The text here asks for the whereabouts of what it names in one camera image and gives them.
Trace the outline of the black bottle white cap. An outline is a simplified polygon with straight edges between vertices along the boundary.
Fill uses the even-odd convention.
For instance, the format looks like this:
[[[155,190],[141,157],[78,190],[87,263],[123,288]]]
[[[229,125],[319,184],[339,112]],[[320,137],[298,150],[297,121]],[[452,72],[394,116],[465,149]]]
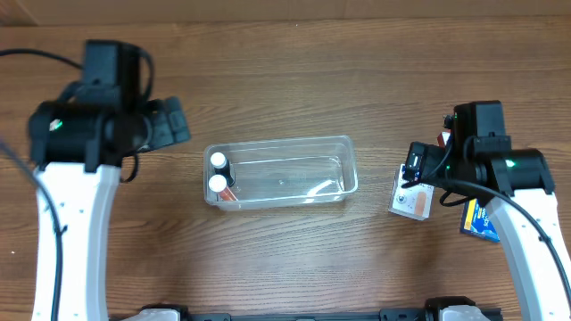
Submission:
[[[236,175],[230,160],[222,153],[215,152],[210,157],[210,163],[216,175],[221,175],[227,180],[229,187],[236,182]]]

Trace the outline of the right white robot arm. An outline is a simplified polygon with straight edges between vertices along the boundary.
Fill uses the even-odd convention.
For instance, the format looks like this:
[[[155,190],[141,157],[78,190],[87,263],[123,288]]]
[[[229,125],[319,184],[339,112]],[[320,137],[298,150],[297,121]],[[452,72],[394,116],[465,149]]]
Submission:
[[[413,142],[404,163],[407,185],[426,184],[477,200],[500,238],[525,320],[570,318],[570,256],[559,227],[555,184],[535,149],[514,150],[506,138]]]

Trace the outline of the white plaster box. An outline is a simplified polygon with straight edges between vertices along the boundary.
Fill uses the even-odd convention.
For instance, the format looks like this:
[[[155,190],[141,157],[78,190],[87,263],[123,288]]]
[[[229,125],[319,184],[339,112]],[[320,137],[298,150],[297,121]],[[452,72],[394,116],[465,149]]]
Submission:
[[[424,221],[430,216],[434,187],[418,184],[409,188],[402,188],[406,183],[403,179],[403,173],[404,165],[401,164],[395,172],[388,211],[406,218]]]

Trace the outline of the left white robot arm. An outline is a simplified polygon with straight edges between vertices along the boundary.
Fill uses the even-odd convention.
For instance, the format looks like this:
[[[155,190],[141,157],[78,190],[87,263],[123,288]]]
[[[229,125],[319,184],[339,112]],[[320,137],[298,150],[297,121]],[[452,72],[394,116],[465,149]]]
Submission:
[[[140,109],[44,102],[29,118],[38,181],[35,320],[105,320],[112,205],[124,158],[189,140],[178,98]]]

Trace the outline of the blue yellow box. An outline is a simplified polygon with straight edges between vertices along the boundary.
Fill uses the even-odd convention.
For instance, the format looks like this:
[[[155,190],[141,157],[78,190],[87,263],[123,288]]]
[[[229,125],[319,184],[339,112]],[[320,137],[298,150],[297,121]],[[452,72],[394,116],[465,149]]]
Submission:
[[[493,243],[500,241],[485,208],[479,205],[477,199],[465,204],[459,231]]]

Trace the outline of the orange bottle white cap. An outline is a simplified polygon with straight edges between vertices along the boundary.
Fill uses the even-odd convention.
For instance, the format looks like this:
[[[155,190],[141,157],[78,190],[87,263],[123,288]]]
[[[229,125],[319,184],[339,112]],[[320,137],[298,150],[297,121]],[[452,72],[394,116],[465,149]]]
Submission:
[[[228,181],[222,175],[214,175],[208,181],[208,187],[224,202],[237,200],[234,193],[228,187]]]

